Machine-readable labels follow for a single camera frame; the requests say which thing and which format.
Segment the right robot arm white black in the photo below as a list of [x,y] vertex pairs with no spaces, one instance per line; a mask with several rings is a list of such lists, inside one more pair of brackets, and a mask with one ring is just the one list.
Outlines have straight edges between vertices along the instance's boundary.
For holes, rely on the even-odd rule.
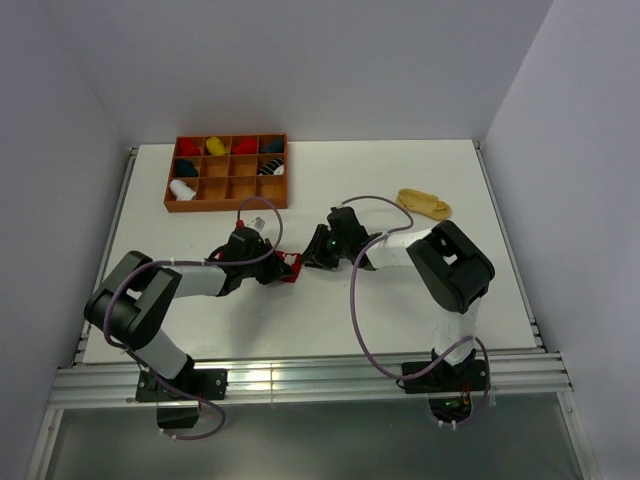
[[[495,268],[450,220],[416,232],[412,232],[411,227],[370,234],[353,208],[334,208],[327,222],[316,227],[302,254],[302,264],[334,270],[343,259],[351,262],[349,305],[352,327],[363,353],[376,370],[398,381],[433,373],[438,386],[452,390],[466,379],[467,367],[476,361],[476,352],[486,350],[475,331],[478,307],[495,278]],[[384,368],[366,346],[357,320],[357,272],[395,267],[415,270],[441,309],[432,359],[426,367],[411,374],[396,374]]]

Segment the red santa sock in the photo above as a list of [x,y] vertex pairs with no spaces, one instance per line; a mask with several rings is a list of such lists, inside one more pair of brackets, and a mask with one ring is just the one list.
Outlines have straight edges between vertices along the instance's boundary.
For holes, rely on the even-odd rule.
[[301,254],[281,250],[277,250],[276,254],[288,268],[279,280],[285,283],[295,283],[302,268]]

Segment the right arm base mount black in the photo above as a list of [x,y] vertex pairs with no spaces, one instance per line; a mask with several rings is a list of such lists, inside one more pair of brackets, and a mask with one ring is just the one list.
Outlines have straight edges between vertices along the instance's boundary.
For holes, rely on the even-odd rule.
[[430,411],[438,421],[459,424],[474,413],[474,393],[483,393],[479,406],[484,406],[489,400],[487,379],[486,362],[475,359],[455,366],[442,362],[427,375],[413,380],[397,380],[396,385],[406,394],[447,394],[447,397],[430,399]]

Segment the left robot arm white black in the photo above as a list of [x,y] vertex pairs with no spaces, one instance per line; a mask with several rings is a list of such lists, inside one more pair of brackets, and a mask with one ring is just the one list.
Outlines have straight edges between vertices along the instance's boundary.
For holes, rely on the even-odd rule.
[[195,386],[194,361],[162,329],[172,301],[224,297],[245,279],[269,285],[293,280],[298,273],[297,260],[286,261],[256,229],[237,226],[201,263],[154,261],[139,251],[128,252],[92,294],[84,318],[110,344],[158,374],[159,388],[170,398],[183,399]]

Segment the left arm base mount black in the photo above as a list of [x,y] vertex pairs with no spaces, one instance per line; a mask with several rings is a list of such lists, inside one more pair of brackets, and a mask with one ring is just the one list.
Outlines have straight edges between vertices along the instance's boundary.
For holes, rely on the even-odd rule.
[[[226,414],[216,401],[225,399],[227,384],[226,369],[196,369],[173,381],[142,371],[134,399],[140,404],[156,405],[156,423],[164,434],[201,439],[219,432],[226,423]],[[189,433],[204,419],[206,408],[219,414],[218,424],[206,433]]]

